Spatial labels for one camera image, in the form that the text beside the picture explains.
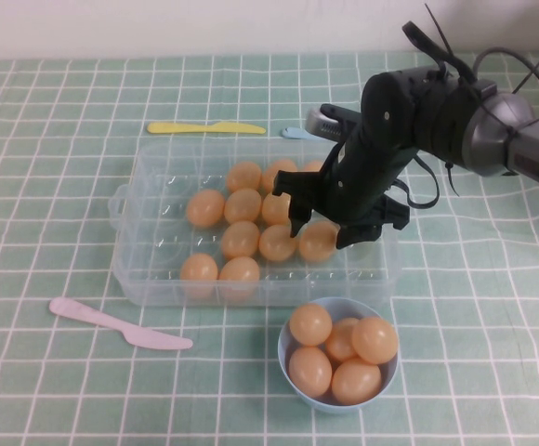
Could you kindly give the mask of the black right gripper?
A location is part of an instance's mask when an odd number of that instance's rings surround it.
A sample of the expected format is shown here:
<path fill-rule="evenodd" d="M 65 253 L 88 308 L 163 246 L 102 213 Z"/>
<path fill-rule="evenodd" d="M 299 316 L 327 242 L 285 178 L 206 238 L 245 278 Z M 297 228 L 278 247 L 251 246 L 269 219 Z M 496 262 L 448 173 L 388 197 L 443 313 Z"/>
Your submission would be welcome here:
<path fill-rule="evenodd" d="M 401 170 L 414 158 L 416 91 L 420 71 L 391 71 L 372 76 L 362 91 L 361 121 L 343 145 L 323 179 L 320 172 L 279 170 L 272 194 L 288 194 L 290 237 L 317 211 L 341 225 L 335 247 L 375 242 L 384 225 L 402 230 L 410 207 L 385 195 Z"/>

